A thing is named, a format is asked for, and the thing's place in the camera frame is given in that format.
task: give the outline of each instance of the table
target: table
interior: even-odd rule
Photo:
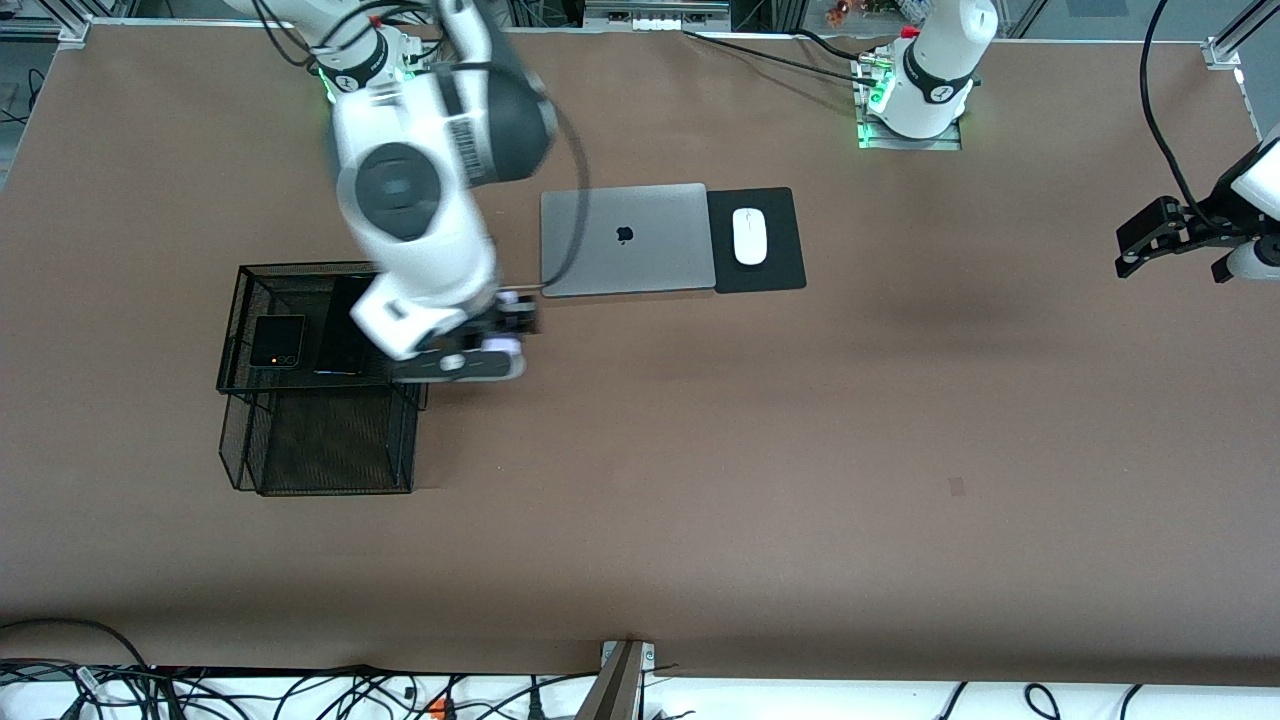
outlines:
[[[997,44],[964,151],[902,154],[856,149],[838,81],[515,40],[596,186],[791,187],[809,287],[548,301],[524,378],[433,389],[435,489],[236,493],[236,268],[358,258],[323,92],[259,31],[97,27],[0,195],[0,616],[182,665],[552,673],[637,634],[703,675],[1275,682],[1280,288],[1215,286],[1212,254],[1114,277],[1115,227],[1174,190],[1137,45]],[[1238,86],[1170,45],[1152,87],[1206,192],[1254,142]],[[561,142],[477,192],[509,282],[570,187]]]

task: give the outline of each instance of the black mouse pad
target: black mouse pad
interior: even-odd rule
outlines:
[[[716,260],[716,292],[797,290],[805,286],[800,229],[790,187],[717,190],[707,193]],[[759,265],[744,265],[733,256],[733,210],[754,208],[764,214],[768,252]]]

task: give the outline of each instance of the computer mouse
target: computer mouse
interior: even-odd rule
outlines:
[[[764,213],[755,208],[733,210],[733,258],[744,265],[759,265],[769,254]]]

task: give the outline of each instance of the silver laptop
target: silver laptop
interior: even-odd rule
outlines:
[[[577,259],[548,297],[716,287],[707,186],[589,190]],[[564,263],[579,191],[543,193],[543,282]]]

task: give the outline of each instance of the wire mesh basket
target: wire mesh basket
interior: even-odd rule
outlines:
[[[393,382],[390,360],[371,343],[348,372],[316,372],[337,278],[372,275],[367,263],[239,269],[218,373],[218,389],[228,396],[219,455],[236,489],[264,496],[413,489],[426,386]],[[257,320],[280,315],[305,318],[297,361],[256,366]],[[348,340],[367,343],[364,336]]]

